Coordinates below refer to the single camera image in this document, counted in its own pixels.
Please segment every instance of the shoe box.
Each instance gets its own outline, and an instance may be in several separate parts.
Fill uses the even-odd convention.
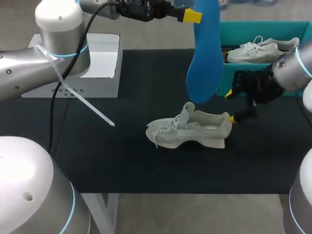
[[[300,44],[312,39],[312,22],[308,21],[222,21],[221,47],[225,56],[229,50],[239,48],[240,45],[253,41],[262,36],[263,40],[300,39]],[[223,76],[218,87],[218,96],[225,96],[231,89],[234,74],[238,70],[257,71],[269,64],[252,63],[224,63]],[[284,96],[294,96],[295,93],[285,93]]]

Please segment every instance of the black table surface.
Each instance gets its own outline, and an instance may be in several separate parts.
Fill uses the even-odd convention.
[[[257,118],[234,125],[225,149],[188,142],[159,148],[146,135],[152,120],[175,117],[185,102],[193,50],[124,51],[118,98],[89,101],[111,127],[76,99],[58,99],[53,155],[81,193],[288,193],[312,147],[312,131],[294,97],[260,107]],[[202,111],[234,113],[240,97],[213,97]],[[16,99],[0,106],[0,134],[47,148],[49,99]]]

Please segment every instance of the white cable tie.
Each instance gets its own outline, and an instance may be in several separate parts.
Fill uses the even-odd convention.
[[[74,96],[76,96],[80,101],[82,101],[86,106],[88,106],[92,111],[94,111],[98,116],[100,116],[103,120],[108,122],[110,125],[115,126],[115,124],[104,114],[102,114],[101,111],[99,111],[97,108],[95,108],[91,103],[89,103],[86,99],[84,99],[81,95],[79,95],[77,92],[75,92],[72,88],[68,86],[68,84],[64,81],[62,74],[60,73],[59,69],[57,68],[56,64],[52,61],[50,55],[46,52],[46,50],[41,45],[36,45],[36,47],[45,55],[49,63],[52,65],[55,73],[57,74],[62,86],[67,89],[70,93],[72,93]]]

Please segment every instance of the blue insole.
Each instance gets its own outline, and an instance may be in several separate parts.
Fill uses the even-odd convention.
[[[202,13],[194,24],[195,53],[187,74],[187,90],[194,103],[208,101],[215,94],[223,71],[218,0],[195,0],[194,11]]]

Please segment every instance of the white box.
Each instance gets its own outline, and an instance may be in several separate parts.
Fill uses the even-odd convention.
[[[89,71],[80,78],[66,80],[69,87],[84,98],[117,98],[122,63],[120,35],[88,34],[91,57]],[[40,34],[35,34],[28,47],[42,44]],[[51,98],[58,82],[44,85],[22,95],[23,98]],[[72,94],[60,88],[57,98],[74,98]]]

